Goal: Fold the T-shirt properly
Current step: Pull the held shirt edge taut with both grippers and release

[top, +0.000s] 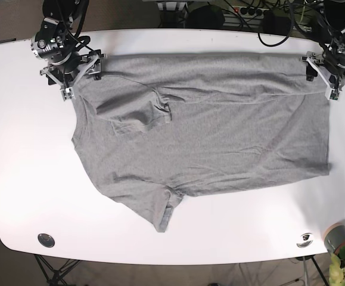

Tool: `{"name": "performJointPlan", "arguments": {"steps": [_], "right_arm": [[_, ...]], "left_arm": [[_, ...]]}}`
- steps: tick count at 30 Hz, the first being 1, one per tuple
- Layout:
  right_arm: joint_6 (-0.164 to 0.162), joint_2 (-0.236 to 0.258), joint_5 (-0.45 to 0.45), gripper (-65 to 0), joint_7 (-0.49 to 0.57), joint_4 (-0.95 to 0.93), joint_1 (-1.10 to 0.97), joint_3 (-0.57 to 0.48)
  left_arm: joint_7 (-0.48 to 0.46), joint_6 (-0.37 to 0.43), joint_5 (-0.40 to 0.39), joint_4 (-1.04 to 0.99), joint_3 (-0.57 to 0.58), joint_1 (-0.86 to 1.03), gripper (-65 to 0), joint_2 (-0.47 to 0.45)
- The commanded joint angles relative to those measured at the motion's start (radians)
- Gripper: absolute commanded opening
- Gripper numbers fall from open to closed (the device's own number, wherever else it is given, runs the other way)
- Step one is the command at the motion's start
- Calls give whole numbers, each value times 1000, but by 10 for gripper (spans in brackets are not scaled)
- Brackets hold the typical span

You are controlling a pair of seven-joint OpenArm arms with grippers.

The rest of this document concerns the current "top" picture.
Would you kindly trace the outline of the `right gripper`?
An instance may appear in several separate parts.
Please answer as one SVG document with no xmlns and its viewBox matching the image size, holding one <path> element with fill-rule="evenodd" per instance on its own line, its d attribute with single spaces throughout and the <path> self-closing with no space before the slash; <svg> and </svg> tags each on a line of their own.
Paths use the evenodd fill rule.
<svg viewBox="0 0 345 286">
<path fill-rule="evenodd" d="M 99 49 L 88 46 L 89 36 L 76 37 L 70 26 L 70 21 L 45 17 L 30 45 L 35 57 L 47 62 L 40 75 L 46 76 L 49 85 L 59 85 L 61 92 L 73 92 L 74 85 L 84 76 L 100 80 L 105 57 Z"/>
</svg>

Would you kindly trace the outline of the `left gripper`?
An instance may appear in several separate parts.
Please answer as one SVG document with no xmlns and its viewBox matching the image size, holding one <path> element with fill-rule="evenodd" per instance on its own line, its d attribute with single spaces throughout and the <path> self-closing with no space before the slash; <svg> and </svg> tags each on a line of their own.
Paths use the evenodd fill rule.
<svg viewBox="0 0 345 286">
<path fill-rule="evenodd" d="M 320 53 L 307 52 L 301 61 L 306 63 L 306 80 L 316 77 L 326 84 L 325 95 L 337 92 L 339 95 L 345 86 L 345 33 L 338 32 L 329 43 L 320 43 Z"/>
</svg>

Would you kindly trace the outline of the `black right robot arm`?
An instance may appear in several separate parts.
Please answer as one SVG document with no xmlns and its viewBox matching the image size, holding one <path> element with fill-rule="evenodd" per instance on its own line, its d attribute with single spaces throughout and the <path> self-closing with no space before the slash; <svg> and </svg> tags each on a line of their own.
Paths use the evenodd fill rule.
<svg viewBox="0 0 345 286">
<path fill-rule="evenodd" d="M 63 100 L 74 97 L 73 87 L 84 76 L 101 78 L 104 54 L 88 46 L 82 36 L 89 1 L 44 1 L 40 30 L 31 39 L 31 50 L 47 66 L 40 71 L 49 85 L 59 85 Z"/>
</svg>

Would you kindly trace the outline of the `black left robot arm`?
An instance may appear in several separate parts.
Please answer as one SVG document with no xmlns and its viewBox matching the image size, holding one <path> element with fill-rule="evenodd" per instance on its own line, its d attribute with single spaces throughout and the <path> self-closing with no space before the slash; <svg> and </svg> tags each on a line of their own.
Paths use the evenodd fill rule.
<svg viewBox="0 0 345 286">
<path fill-rule="evenodd" d="M 300 33 L 319 44 L 322 52 L 308 52 L 306 80 L 320 76 L 326 83 L 325 97 L 338 100 L 345 86 L 345 1 L 306 1 L 305 8 L 314 11 L 311 31 Z"/>
</svg>

